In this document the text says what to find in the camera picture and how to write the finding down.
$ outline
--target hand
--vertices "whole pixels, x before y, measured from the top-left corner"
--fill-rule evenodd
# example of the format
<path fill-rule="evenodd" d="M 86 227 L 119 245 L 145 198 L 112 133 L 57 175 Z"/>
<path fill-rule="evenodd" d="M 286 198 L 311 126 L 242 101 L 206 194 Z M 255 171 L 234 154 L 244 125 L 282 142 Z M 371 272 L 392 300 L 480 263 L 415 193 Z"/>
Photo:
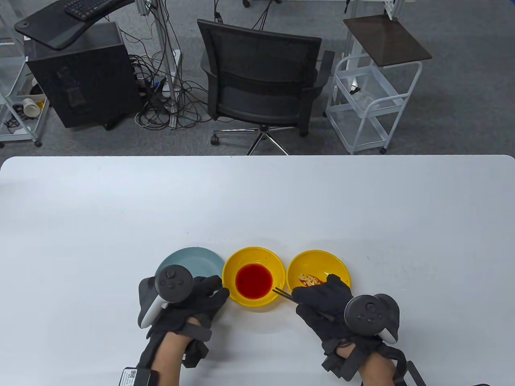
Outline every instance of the hand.
<path fill-rule="evenodd" d="M 222 287 L 220 277 L 199 276 L 194 278 L 192 293 L 180 303 L 169 304 L 166 309 L 161 311 L 159 317 L 152 324 L 147 334 L 147 339 L 150 338 L 150 342 L 141 354 L 138 367 L 149 369 L 167 333 L 179 333 L 187 321 L 196 324 L 195 320 L 201 320 L 203 323 L 199 322 L 199 324 L 202 324 L 202 327 L 210 328 L 213 318 L 220 311 L 228 297 L 229 290 Z M 175 335 L 176 337 L 168 334 L 168 339 L 173 337 L 174 342 L 179 340 L 186 343 L 186 346 L 190 344 L 188 352 L 192 353 L 191 357 L 198 357 L 200 359 L 207 353 L 207 348 L 202 342 L 192 342 L 191 338 L 178 334 Z"/>
<path fill-rule="evenodd" d="M 345 323 L 344 311 L 352 299 L 350 288 L 336 275 L 329 275 L 327 282 L 318 286 L 297 287 L 291 293 L 298 303 L 297 314 L 304 319 L 322 342 L 346 339 L 353 334 Z M 334 322 L 322 317 L 317 311 L 334 317 Z"/>
<path fill-rule="evenodd" d="M 182 302 L 169 304 L 152 324 L 147 337 L 154 331 L 180 332 L 189 317 L 197 317 L 202 327 L 211 328 L 211 321 L 229 297 L 229 290 L 222 287 L 219 276 L 193 279 L 192 293 Z"/>

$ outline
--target chopsticks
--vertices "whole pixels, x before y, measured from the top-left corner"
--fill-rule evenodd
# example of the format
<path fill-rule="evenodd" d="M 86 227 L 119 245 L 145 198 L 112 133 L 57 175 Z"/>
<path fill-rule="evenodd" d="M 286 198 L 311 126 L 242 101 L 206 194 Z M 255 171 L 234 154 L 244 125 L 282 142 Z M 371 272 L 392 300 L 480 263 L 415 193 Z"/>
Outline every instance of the chopsticks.
<path fill-rule="evenodd" d="M 284 297 L 285 299 L 288 299 L 289 301 L 295 303 L 295 301 L 293 300 L 293 297 L 288 292 L 283 291 L 279 287 L 272 288 L 272 291 L 275 292 L 277 295 L 280 295 L 280 296 Z M 329 315 L 329 314 L 326 314 L 326 313 L 320 312 L 320 311 L 316 311 L 316 313 L 319 314 L 321 317 L 326 318 L 330 322 L 334 322 L 334 317 L 332 315 Z"/>

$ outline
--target black glove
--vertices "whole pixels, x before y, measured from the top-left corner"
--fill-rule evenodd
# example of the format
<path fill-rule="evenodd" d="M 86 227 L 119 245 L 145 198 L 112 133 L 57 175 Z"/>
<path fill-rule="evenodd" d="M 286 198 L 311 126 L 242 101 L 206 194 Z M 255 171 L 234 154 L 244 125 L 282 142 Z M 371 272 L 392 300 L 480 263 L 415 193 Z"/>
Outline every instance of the black glove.
<path fill-rule="evenodd" d="M 152 324 L 147 334 L 147 339 L 150 338 L 150 341 L 141 354 L 137 367 L 149 369 L 166 333 L 176 332 L 180 334 L 189 317 L 196 318 L 202 327 L 211 328 L 213 318 L 228 297 L 229 290 L 222 287 L 222 280 L 219 276 L 198 276 L 194 278 L 192 293 L 186 300 L 169 304 Z M 193 340 L 186 348 L 186 356 L 183 360 L 184 366 L 195 367 L 200 359 L 205 358 L 207 353 L 208 349 L 203 342 Z"/>
<path fill-rule="evenodd" d="M 353 298 L 350 288 L 336 275 L 329 275 L 327 282 L 312 287 L 297 287 L 291 293 L 298 303 L 297 314 L 313 329 L 322 341 L 326 361 L 322 366 L 338 377 L 350 381 L 370 354 L 382 344 L 381 338 L 362 337 L 353 333 L 345 323 L 345 307 Z M 330 321 L 321 315 L 334 318 Z M 338 347 L 356 345 L 347 360 L 336 355 Z"/>
<path fill-rule="evenodd" d="M 304 319 L 322 342 L 346 339 L 354 335 L 345 323 L 344 311 L 352 299 L 350 288 L 336 275 L 329 275 L 327 282 L 318 286 L 297 287 L 291 293 L 297 306 L 297 315 Z M 334 318 L 321 316 L 319 312 Z"/>

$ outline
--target red liquid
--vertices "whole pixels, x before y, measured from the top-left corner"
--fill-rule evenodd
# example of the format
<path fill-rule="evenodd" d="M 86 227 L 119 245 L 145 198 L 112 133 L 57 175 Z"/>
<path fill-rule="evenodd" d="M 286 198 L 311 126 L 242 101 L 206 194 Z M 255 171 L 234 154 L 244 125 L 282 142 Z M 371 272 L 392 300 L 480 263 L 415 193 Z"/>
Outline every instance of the red liquid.
<path fill-rule="evenodd" d="M 272 274 L 261 264 L 248 264 L 236 274 L 236 289 L 247 299 L 260 299 L 272 290 Z"/>

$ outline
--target chair caster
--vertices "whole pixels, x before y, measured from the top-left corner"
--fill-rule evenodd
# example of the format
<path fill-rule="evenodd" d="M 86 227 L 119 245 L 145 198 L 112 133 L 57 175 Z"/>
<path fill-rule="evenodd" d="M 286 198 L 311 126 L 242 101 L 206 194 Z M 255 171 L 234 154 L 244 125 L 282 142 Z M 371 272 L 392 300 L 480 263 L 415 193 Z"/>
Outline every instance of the chair caster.
<path fill-rule="evenodd" d="M 220 138 L 218 138 L 218 136 L 216 134 L 213 134 L 211 136 L 211 145 L 213 145 L 213 146 L 220 145 Z"/>

